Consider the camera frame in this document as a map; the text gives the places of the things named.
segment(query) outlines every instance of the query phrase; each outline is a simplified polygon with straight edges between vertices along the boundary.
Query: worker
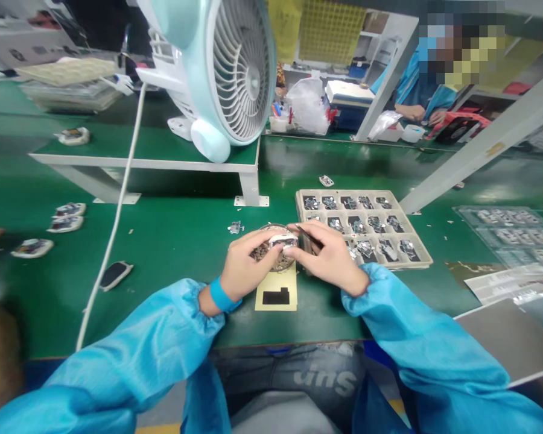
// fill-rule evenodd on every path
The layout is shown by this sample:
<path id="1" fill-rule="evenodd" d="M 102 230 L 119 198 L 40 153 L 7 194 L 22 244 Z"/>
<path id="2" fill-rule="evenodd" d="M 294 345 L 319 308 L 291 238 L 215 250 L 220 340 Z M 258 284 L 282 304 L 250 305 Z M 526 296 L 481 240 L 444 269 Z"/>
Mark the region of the worker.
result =
<path id="1" fill-rule="evenodd" d="M 446 15 L 441 15 L 440 19 L 445 20 Z M 476 31 L 476 36 L 479 36 L 482 28 L 478 24 L 464 27 L 438 25 L 434 20 L 422 26 L 427 28 L 428 34 L 419 38 L 418 47 L 393 93 L 395 111 L 409 121 L 427 121 L 429 125 L 436 125 L 445 120 L 446 111 L 457 96 L 456 90 L 444 84 L 445 74 L 453 71 L 455 61 L 467 57 L 463 53 L 467 51 L 466 47 L 474 45 L 475 40 L 478 44 L 478 37 L 473 38 L 470 34 Z M 390 64 L 370 87 L 374 94 L 380 89 L 389 67 Z"/>
<path id="2" fill-rule="evenodd" d="M 340 233 L 317 221 L 300 225 L 323 248 L 315 256 L 298 247 L 285 254 L 341 289 L 344 308 L 366 323 L 413 391 L 418 432 L 543 434 L 543 409 L 507 390 L 503 367 L 452 318 L 427 307 L 386 268 L 358 267 Z M 262 282 L 282 247 L 260 262 L 250 253 L 277 233 L 256 231 L 232 242 L 221 276 L 209 285 L 183 279 L 150 296 L 108 337 L 69 357 L 42 388 L 3 407 L 0 434 L 133 433 L 136 414 L 185 379 L 184 433 L 340 432 L 305 395 L 281 391 L 255 397 L 232 424 L 207 358 L 224 312 Z M 410 432 L 368 375 L 352 419 L 354 433 Z"/>

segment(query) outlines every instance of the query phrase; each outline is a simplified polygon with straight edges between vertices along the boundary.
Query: person's left hand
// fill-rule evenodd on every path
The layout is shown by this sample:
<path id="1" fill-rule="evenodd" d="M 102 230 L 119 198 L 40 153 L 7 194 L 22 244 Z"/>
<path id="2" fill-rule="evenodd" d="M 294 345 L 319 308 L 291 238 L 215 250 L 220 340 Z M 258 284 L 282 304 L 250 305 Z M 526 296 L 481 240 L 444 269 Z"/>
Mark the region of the person's left hand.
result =
<path id="1" fill-rule="evenodd" d="M 446 110 L 438 110 L 434 112 L 432 115 L 430 115 L 430 118 L 428 119 L 428 124 L 430 126 L 440 124 L 445 121 L 446 118 Z"/>
<path id="2" fill-rule="evenodd" d="M 250 253 L 272 236 L 282 233 L 285 232 L 254 231 L 229 245 L 220 283 L 223 291 L 234 303 L 258 287 L 276 263 L 283 246 L 277 244 L 259 262 L 249 256 Z"/>

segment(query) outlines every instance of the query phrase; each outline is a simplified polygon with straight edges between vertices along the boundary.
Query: fan grille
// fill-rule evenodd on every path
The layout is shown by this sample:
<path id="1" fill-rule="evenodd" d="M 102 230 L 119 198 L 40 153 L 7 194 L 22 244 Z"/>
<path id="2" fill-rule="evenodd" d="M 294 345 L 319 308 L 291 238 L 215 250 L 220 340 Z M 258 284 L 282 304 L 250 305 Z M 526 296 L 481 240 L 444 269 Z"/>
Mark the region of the fan grille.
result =
<path id="1" fill-rule="evenodd" d="M 254 0 L 222 0 L 215 21 L 213 66 L 222 121 L 239 140 L 259 133 L 270 86 L 270 48 Z"/>

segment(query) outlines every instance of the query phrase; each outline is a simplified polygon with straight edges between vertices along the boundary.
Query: blue wristband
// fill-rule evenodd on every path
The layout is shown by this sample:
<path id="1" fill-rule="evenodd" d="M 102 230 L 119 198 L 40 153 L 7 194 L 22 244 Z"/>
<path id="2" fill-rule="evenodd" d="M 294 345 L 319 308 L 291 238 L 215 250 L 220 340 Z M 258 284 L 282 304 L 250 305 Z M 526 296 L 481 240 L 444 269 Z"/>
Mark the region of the blue wristband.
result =
<path id="1" fill-rule="evenodd" d="M 219 308 L 222 312 L 233 312 L 242 302 L 242 300 L 239 300 L 237 303 L 234 303 L 231 298 L 227 296 L 223 288 L 221 287 L 220 282 L 221 276 L 216 278 L 213 282 L 210 284 L 210 290 L 211 290 L 211 298 L 213 298 L 213 302 L 215 305 Z"/>

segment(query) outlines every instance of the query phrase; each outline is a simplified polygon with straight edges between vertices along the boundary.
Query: blue protective gown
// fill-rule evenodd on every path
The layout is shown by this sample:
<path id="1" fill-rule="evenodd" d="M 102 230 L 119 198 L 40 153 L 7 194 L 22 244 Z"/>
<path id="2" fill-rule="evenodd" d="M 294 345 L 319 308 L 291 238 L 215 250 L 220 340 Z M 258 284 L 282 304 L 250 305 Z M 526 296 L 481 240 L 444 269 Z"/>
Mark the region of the blue protective gown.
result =
<path id="1" fill-rule="evenodd" d="M 419 47 L 416 49 L 416 51 L 408 61 L 408 66 L 404 70 L 404 73 L 402 74 L 402 77 L 400 78 L 400 81 L 398 82 L 398 85 L 396 87 L 397 93 L 395 102 L 397 104 L 407 103 L 407 97 L 418 83 L 420 73 L 419 62 L 426 61 L 426 56 L 427 49 Z M 384 76 L 386 75 L 389 67 L 390 65 L 385 68 L 380 77 L 378 77 L 378 79 L 370 87 L 370 90 L 374 94 L 376 94 L 378 92 L 378 89 L 380 89 L 380 86 L 382 85 L 382 82 L 384 80 Z M 449 108 L 453 104 L 456 96 L 457 92 L 455 90 L 446 87 L 444 84 L 439 85 L 439 87 L 433 93 L 428 105 L 423 105 L 424 109 L 427 111 L 424 115 L 424 119 L 428 119 L 428 117 L 436 109 Z"/>
<path id="2" fill-rule="evenodd" d="M 543 433 L 543 409 L 506 389 L 503 367 L 452 318 L 423 304 L 394 274 L 363 265 L 368 292 L 344 292 L 416 394 L 423 433 Z M 0 433 L 133 433 L 136 414 L 187 379 L 184 433 L 230 433 L 219 376 L 206 358 L 225 318 L 207 318 L 190 279 L 153 294 L 107 338 L 66 360 L 39 390 L 0 410 Z M 358 392 L 354 433 L 409 430 L 371 380 Z"/>

